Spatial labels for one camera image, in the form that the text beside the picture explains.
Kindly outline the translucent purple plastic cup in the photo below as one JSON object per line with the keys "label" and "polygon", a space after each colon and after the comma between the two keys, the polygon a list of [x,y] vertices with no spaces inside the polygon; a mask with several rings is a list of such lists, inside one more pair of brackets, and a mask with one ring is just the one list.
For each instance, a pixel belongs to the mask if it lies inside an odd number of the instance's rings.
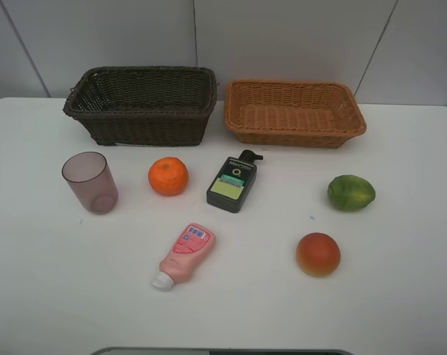
{"label": "translucent purple plastic cup", "polygon": [[99,152],[81,152],[69,158],[61,175],[90,213],[106,214],[118,202],[118,190],[107,159]]}

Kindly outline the tan wicker basket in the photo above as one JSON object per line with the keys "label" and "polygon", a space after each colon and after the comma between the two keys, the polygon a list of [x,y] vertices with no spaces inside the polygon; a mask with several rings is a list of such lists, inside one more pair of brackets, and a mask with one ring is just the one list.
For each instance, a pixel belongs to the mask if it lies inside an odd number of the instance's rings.
{"label": "tan wicker basket", "polygon": [[366,131],[352,91],[331,82],[231,81],[224,123],[242,143],[308,148],[336,149]]}

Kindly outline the pink squeeze bottle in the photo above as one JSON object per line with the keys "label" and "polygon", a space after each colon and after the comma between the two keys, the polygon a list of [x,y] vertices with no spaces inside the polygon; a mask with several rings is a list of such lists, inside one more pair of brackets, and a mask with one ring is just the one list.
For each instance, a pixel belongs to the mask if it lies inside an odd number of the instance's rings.
{"label": "pink squeeze bottle", "polygon": [[213,232],[197,223],[190,223],[160,262],[152,285],[159,291],[169,291],[174,285],[189,281],[213,250],[215,242]]}

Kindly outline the black pump bottle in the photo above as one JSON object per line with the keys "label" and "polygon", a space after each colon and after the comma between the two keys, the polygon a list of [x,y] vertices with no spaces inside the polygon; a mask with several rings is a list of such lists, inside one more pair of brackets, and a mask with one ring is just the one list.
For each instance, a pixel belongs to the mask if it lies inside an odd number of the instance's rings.
{"label": "black pump bottle", "polygon": [[257,175],[255,161],[263,160],[249,149],[239,157],[228,157],[206,191],[206,202],[231,213],[238,213]]}

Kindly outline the orange mandarin fruit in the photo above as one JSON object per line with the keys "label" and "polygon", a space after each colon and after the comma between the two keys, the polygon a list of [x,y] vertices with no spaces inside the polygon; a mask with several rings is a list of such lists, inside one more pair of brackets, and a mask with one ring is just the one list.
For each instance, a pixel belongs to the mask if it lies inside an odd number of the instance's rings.
{"label": "orange mandarin fruit", "polygon": [[165,157],[151,165],[148,171],[148,182],[159,195],[179,195],[187,187],[189,173],[180,159]]}

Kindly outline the dark brown wicker basket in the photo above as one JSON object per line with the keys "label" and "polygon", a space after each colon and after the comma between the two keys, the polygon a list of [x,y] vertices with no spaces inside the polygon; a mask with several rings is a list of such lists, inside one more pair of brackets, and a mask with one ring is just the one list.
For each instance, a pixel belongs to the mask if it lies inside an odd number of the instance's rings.
{"label": "dark brown wicker basket", "polygon": [[197,146],[216,101],[215,74],[204,67],[96,67],[63,112],[101,146]]}

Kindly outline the red orange peach fruit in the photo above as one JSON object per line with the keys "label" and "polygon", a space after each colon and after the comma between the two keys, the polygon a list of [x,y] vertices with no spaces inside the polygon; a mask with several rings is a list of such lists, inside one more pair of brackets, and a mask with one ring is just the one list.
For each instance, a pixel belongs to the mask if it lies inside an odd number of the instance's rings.
{"label": "red orange peach fruit", "polygon": [[313,277],[328,277],[341,261],[338,244],[327,234],[310,233],[304,236],[296,248],[298,266]]}

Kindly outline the green lime fruit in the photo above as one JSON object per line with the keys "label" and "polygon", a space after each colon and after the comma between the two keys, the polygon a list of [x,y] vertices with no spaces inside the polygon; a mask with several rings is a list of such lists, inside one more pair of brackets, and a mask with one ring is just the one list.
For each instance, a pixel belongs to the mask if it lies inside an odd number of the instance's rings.
{"label": "green lime fruit", "polygon": [[373,185],[356,175],[335,177],[327,188],[327,196],[333,207],[342,212],[356,212],[366,208],[376,198]]}

